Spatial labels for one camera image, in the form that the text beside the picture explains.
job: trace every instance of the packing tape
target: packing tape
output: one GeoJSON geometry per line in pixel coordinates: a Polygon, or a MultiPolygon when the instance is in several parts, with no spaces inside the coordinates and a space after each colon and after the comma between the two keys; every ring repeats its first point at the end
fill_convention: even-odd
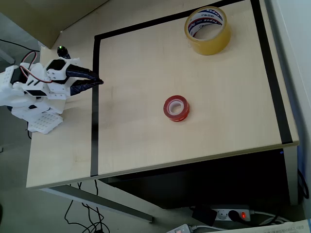
{"type": "Polygon", "coordinates": [[[195,52],[213,55],[223,50],[230,41],[231,29],[225,13],[213,6],[202,7],[193,12],[186,20],[185,34],[195,52]],[[211,39],[197,39],[195,34],[209,24],[221,25],[220,31],[211,39]]]}

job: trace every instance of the perforated plate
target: perforated plate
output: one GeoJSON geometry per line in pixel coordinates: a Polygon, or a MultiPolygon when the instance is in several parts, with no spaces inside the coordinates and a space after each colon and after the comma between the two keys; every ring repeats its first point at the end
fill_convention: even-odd
{"type": "Polygon", "coordinates": [[[32,123],[29,123],[28,130],[30,132],[40,132],[47,134],[57,125],[63,122],[63,118],[57,114],[42,113],[41,116],[32,123]]]}

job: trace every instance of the tape roll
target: tape roll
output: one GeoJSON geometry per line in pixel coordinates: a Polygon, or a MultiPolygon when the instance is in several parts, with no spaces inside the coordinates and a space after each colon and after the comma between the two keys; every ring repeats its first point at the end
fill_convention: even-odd
{"type": "Polygon", "coordinates": [[[231,29],[225,13],[213,6],[202,7],[193,12],[186,20],[185,34],[195,52],[213,55],[222,51],[230,41],[231,29]],[[209,24],[221,25],[220,31],[211,39],[197,39],[195,34],[209,24]]]}
{"type": "Polygon", "coordinates": [[[188,116],[190,105],[182,96],[171,96],[165,101],[163,111],[170,120],[175,122],[182,121],[188,116]],[[179,107],[179,109],[177,112],[174,112],[176,107],[179,107]]]}

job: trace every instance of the wooden table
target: wooden table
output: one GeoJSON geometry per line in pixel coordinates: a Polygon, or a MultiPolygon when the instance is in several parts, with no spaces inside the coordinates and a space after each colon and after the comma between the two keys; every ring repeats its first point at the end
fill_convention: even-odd
{"type": "Polygon", "coordinates": [[[42,64],[59,45],[104,84],[68,99],[48,135],[33,134],[27,187],[68,194],[60,185],[284,148],[297,203],[299,139],[263,0],[111,0],[42,49],[42,64]],[[183,29],[207,4],[232,28],[212,56],[195,53],[183,29]],[[182,122],[163,113],[172,95],[190,103],[182,122]]]}

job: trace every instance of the red tape roll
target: red tape roll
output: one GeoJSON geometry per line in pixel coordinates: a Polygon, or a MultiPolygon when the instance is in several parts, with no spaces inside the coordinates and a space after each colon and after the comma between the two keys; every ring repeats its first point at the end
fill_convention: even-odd
{"type": "Polygon", "coordinates": [[[190,111],[190,105],[182,96],[169,97],[163,107],[164,114],[172,121],[182,121],[186,119],[190,111]],[[179,111],[173,112],[173,109],[180,106],[179,111]]]}

